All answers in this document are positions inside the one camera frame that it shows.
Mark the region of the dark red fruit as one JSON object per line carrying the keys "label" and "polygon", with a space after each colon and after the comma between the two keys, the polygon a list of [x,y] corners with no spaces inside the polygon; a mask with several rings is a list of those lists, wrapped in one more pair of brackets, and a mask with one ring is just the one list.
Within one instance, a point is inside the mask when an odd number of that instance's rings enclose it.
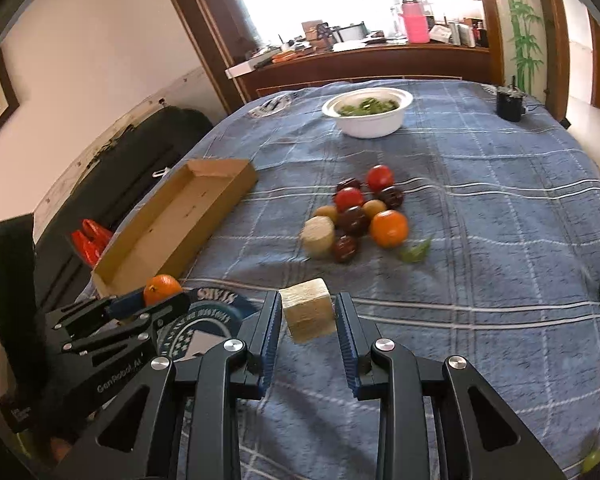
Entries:
{"label": "dark red fruit", "polygon": [[387,186],[375,194],[375,197],[383,202],[388,209],[400,209],[404,202],[403,191],[395,185]]}

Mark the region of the dark red jujube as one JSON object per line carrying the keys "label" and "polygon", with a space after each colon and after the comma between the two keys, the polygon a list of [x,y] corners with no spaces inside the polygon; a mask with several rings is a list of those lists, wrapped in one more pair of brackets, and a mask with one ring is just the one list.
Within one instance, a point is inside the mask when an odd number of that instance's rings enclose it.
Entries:
{"label": "dark red jujube", "polygon": [[344,188],[357,188],[358,190],[360,190],[362,188],[362,183],[357,178],[343,179],[337,184],[336,192],[340,192]]}

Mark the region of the dark plum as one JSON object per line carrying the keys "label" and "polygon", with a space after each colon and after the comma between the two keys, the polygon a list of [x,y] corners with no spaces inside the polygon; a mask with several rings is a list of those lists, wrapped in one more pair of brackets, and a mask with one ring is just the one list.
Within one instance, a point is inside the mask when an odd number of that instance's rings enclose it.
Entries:
{"label": "dark plum", "polygon": [[338,228],[346,235],[361,237],[368,232],[370,218],[362,206],[353,206],[340,211],[337,219]]}

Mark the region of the pink thermos bottle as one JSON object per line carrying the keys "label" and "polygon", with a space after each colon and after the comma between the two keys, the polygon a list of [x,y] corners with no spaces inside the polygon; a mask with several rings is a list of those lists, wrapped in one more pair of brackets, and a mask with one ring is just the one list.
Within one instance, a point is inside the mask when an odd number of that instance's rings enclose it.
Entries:
{"label": "pink thermos bottle", "polygon": [[428,44],[429,28],[427,18],[418,0],[402,0],[402,18],[407,40],[410,44]]}

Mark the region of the black sofa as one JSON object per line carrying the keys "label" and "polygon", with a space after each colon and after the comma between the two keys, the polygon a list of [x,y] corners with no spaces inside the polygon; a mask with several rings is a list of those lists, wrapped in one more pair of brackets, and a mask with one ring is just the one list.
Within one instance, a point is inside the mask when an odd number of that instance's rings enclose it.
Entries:
{"label": "black sofa", "polygon": [[71,232],[85,219],[117,229],[156,185],[155,171],[174,167],[211,128],[198,110],[163,107],[97,156],[40,236],[33,234],[32,214],[0,222],[0,339],[23,399],[36,398],[48,381],[36,316],[76,300],[91,277]]}

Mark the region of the blue plaid tablecloth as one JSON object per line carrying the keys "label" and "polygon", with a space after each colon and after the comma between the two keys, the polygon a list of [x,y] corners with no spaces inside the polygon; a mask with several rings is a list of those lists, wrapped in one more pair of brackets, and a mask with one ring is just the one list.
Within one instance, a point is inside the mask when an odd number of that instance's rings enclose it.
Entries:
{"label": "blue plaid tablecloth", "polygon": [[[262,304],[312,278],[418,356],[459,354],[524,421],[568,478],[600,448],[600,170],[539,106],[498,117],[494,92],[404,80],[401,128],[345,136],[323,105],[346,84],[292,92],[277,113],[245,106],[189,159],[243,158],[259,180],[184,271],[186,289]],[[403,191],[418,263],[363,240],[345,264],[311,259],[299,233],[336,185],[384,164]]]}

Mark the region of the orange tangerine with leaf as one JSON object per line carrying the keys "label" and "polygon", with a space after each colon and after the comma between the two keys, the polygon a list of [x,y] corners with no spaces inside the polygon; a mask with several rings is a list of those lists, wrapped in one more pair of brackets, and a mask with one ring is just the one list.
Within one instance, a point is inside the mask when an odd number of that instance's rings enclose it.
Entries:
{"label": "orange tangerine with leaf", "polygon": [[402,245],[410,232],[408,220],[396,210],[385,210],[373,216],[370,222],[370,237],[382,248]]}

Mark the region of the red plastic bag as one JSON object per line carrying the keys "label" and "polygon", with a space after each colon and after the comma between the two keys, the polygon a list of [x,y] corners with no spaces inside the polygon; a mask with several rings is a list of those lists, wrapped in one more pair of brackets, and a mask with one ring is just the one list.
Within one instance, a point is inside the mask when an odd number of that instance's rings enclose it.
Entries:
{"label": "red plastic bag", "polygon": [[112,233],[91,219],[83,219],[81,227],[70,233],[73,248],[90,268],[99,262],[111,239]]}

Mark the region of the brown longan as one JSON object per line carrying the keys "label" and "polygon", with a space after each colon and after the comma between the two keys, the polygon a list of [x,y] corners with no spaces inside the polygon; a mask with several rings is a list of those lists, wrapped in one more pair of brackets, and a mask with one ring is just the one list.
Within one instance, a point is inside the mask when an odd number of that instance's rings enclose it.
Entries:
{"label": "brown longan", "polygon": [[373,219],[376,214],[380,214],[386,210],[387,206],[382,200],[368,200],[363,205],[363,211],[369,219]]}
{"label": "brown longan", "polygon": [[313,217],[326,217],[333,224],[337,224],[338,221],[338,209],[335,205],[324,205],[318,207],[313,213]]}

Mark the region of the white bowl with greens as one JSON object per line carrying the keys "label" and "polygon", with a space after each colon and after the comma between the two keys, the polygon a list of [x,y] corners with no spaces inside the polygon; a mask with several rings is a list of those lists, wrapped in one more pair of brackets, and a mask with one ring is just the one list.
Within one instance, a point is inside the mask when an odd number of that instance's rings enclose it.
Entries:
{"label": "white bowl with greens", "polygon": [[346,136],[378,139],[397,132],[414,96],[396,88],[364,88],[334,96],[322,106],[322,113],[336,122]]}

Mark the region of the dark cherry front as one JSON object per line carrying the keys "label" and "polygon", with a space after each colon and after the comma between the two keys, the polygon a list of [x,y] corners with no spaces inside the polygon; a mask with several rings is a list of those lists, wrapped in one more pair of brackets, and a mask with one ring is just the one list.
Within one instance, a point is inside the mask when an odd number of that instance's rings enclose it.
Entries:
{"label": "dark cherry front", "polygon": [[332,258],[338,263],[350,262],[358,252],[358,239],[351,235],[341,235],[332,244]]}

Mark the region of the white banana chunk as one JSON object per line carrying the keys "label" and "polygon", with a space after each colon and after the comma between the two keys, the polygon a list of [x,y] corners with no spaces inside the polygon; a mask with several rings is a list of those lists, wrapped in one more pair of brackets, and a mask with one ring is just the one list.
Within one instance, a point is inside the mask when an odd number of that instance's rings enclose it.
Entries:
{"label": "white banana chunk", "polygon": [[283,314],[296,344],[335,333],[332,297],[322,278],[279,289]]}

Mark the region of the red tomato small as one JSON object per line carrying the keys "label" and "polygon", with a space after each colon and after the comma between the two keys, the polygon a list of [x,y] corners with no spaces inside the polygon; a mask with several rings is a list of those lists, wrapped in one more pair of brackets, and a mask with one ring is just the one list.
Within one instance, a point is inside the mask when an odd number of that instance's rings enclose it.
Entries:
{"label": "red tomato small", "polygon": [[339,212],[346,211],[352,207],[362,207],[365,198],[362,191],[354,186],[340,188],[334,195],[334,204]]}

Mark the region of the beige banana chunk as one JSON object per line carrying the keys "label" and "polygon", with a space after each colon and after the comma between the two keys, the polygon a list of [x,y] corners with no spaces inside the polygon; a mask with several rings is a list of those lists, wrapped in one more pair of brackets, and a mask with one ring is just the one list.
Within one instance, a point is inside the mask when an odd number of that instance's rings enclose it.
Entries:
{"label": "beige banana chunk", "polygon": [[325,216],[312,217],[304,222],[300,232],[303,250],[312,258],[326,258],[335,243],[335,225]]}

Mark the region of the green leaf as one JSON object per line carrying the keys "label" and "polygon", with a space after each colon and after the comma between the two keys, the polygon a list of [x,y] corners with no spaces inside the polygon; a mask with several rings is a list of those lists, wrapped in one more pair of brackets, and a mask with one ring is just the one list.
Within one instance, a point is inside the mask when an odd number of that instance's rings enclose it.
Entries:
{"label": "green leaf", "polygon": [[430,246],[431,237],[417,245],[403,247],[399,252],[399,259],[404,263],[423,262],[427,258]]}

